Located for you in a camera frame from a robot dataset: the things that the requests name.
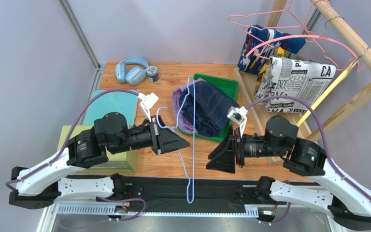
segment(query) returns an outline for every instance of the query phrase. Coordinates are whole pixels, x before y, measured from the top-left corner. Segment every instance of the purple cloth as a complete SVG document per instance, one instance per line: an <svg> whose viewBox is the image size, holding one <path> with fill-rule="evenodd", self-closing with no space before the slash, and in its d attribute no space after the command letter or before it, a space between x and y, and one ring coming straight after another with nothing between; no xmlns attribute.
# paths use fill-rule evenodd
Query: purple cloth
<svg viewBox="0 0 371 232"><path fill-rule="evenodd" d="M195 80L194 83L197 83L197 82L200 82L200 81L206 82L204 79L199 78L199 79ZM190 88L192 88L193 87L193 82L188 83L188 85L190 86ZM174 92L172 93L172 96L171 96L172 111L174 112L174 117L176 119L177 119L177 113L180 110L180 106L182 104L182 102L180 102L180 96L181 96L181 93L183 91L187 91L187 84L176 88L174 90ZM178 127L186 133L189 133L189 134L193 133L193 122L187 121L183 117L183 114L181 114L181 113L178 115Z"/></svg>

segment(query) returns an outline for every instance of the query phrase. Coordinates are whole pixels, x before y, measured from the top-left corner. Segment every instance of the light blue wire hanger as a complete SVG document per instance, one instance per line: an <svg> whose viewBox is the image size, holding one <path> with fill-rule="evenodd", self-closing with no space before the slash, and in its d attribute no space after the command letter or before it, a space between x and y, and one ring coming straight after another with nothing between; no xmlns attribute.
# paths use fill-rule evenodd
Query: light blue wire hanger
<svg viewBox="0 0 371 232"><path fill-rule="evenodd" d="M194 79L193 77L189 76L188 79L187 79L187 95L184 96L184 100L183 100L183 104L181 104L181 107L180 109L178 110L177 112L177 118L176 118L176 123L175 123L175 126L174 127L169 127L169 126L162 126L160 124L160 121L158 120L158 113L160 111L160 109L167 109L167 107L160 107L157 109L157 124L158 126L160 126L161 128L166 128L166 129L170 129L172 130L172 132L174 132L175 134L178 134L176 131L174 131L174 128L177 128L178 127L178 116L180 115L180 111L181 109L183 108L184 106L184 103L186 102L186 98L188 95L190 95L190 88L189 88L189 82L190 82L190 78L191 80L193 80L193 89L194 89L194 115L193 115L193 181L192 181L192 197L191 197L191 200L189 199L189 189L190 189L190 184L191 184L191 178L188 176L187 174L187 169L186 169L186 165L184 164L184 160L183 160L183 156L181 155L181 152L180 150L178 150L178 154L180 155L180 159L181 159L181 163L183 164L183 168L184 168L184 173L188 179L188 185L187 185L187 202L189 204L193 203L194 201L194 158L195 158L195 140L196 140L196 130L195 130L195 127L196 127L196 86L195 86L195 83L194 83Z"/></svg>

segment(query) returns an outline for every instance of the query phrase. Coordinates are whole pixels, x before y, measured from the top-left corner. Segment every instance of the headphone ear cup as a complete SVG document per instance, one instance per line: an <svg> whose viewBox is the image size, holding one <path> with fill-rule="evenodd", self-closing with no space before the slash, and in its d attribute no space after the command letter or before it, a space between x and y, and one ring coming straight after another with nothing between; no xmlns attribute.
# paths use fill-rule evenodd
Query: headphone ear cup
<svg viewBox="0 0 371 232"><path fill-rule="evenodd" d="M126 75L126 81L132 85L138 85L141 83L141 81L144 80L146 76L145 70L141 69L140 67L134 67L130 72L127 73Z"/></svg>
<svg viewBox="0 0 371 232"><path fill-rule="evenodd" d="M119 63L119 64L116 65L116 67L115 67L115 77L117 78L118 82L120 82L120 83L126 82L125 72L126 72L126 68L125 68L124 64Z"/></svg>

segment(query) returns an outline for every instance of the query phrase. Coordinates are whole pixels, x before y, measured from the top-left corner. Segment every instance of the wooden rack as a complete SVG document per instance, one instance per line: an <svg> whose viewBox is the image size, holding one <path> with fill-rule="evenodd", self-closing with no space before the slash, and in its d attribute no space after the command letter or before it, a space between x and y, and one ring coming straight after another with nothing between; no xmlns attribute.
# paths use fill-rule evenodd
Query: wooden rack
<svg viewBox="0 0 371 232"><path fill-rule="evenodd" d="M285 7L287 0L275 0L272 10L282 10ZM322 15L328 20L334 16L339 15L331 6L325 1L318 1L315 3L316 8ZM281 12L273 13L270 15L267 27L276 27L280 19ZM360 38L360 36L342 19L336 17L330 20L332 26L337 32L347 41L350 47L355 51L356 54L361 54L368 45ZM371 48L361 57L364 63L371 69ZM257 76L243 73L234 69L234 78L239 83L239 90L243 97L245 105L249 105L254 101L254 89L256 86ZM343 122L346 118L352 115L355 111L361 108L363 105L371 100L371 83L365 86L358 94L356 94L348 103L343 105L336 113L334 113L329 119L323 123L325 132L328 132L335 128L338 124ZM264 133L266 122L269 118L275 115L281 115L287 118L291 123L296 122L301 118L300 114L281 114L281 113L270 113L264 109L264 106L256 105L248 110L248 114L253 122L253 126L258 134ZM320 130L316 129L311 132L307 123L303 123L300 126L299 137L306 138L308 140L317 141L321 138ZM267 158L270 165L282 163L280 158Z"/></svg>

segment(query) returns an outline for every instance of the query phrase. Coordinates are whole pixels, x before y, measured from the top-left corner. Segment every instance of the teal towel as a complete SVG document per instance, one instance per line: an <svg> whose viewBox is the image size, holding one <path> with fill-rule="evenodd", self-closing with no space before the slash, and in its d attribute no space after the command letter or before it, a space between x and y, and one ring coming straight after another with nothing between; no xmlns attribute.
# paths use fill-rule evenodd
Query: teal towel
<svg viewBox="0 0 371 232"><path fill-rule="evenodd" d="M96 90L91 98L105 90ZM137 113L137 96L124 92L107 93L95 100L88 108L83 125L94 125L94 120L111 112L121 113L126 117L127 125L133 125Z"/></svg>

